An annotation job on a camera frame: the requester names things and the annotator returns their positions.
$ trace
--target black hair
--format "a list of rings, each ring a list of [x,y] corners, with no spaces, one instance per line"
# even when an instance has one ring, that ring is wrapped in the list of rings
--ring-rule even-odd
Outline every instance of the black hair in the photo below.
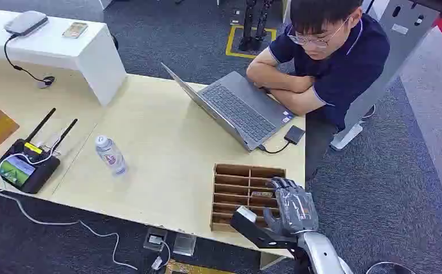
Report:
[[[319,34],[324,23],[345,20],[361,5],[362,0],[292,0],[290,19],[297,32]]]

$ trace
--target router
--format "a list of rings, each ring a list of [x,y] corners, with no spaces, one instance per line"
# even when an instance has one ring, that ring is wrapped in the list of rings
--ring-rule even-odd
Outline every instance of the router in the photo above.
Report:
[[[56,108],[53,108],[26,139],[17,139],[0,158],[0,164],[2,163],[0,177],[24,193],[37,194],[41,187],[43,187],[46,181],[52,176],[53,172],[58,168],[60,161],[50,152],[55,151],[78,121],[78,119],[74,119],[51,149],[44,151],[31,144],[31,140],[55,111]],[[27,157],[31,163],[44,161],[38,164],[30,164],[25,157]]]

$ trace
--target navy polo shirt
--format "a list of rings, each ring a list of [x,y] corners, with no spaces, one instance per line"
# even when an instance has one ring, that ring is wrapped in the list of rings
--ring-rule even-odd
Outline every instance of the navy polo shirt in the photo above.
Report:
[[[342,47],[320,61],[310,58],[287,34],[295,36],[291,25],[270,44],[271,54],[279,63],[294,59],[297,76],[315,77],[315,94],[325,105],[314,114],[344,130],[351,103],[383,72],[389,54],[386,34],[377,21],[363,14]]]

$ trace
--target cardboard compartment box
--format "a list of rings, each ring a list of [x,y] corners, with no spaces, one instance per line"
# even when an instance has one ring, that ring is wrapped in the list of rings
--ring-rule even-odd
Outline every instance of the cardboard compartment box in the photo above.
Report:
[[[258,217],[256,223],[266,227],[263,207],[279,216],[275,193],[267,185],[271,178],[286,177],[281,168],[242,166],[236,164],[216,164],[214,166],[214,186],[212,196],[211,230],[236,232],[230,226],[233,213],[240,206],[246,206]]]

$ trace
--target floor socket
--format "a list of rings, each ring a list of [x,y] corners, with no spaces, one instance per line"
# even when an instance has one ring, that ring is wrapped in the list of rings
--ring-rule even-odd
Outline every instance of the floor socket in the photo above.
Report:
[[[173,253],[192,256],[196,248],[196,236],[177,233]]]
[[[160,228],[155,228],[155,227],[151,227],[147,230],[147,235],[145,237],[144,240],[144,248],[153,250],[153,251],[162,251],[162,248],[164,248],[164,245],[161,244],[154,244],[149,242],[149,238],[150,236],[157,236],[157,237],[161,237],[162,240],[166,241],[167,238],[167,230],[163,230]]]

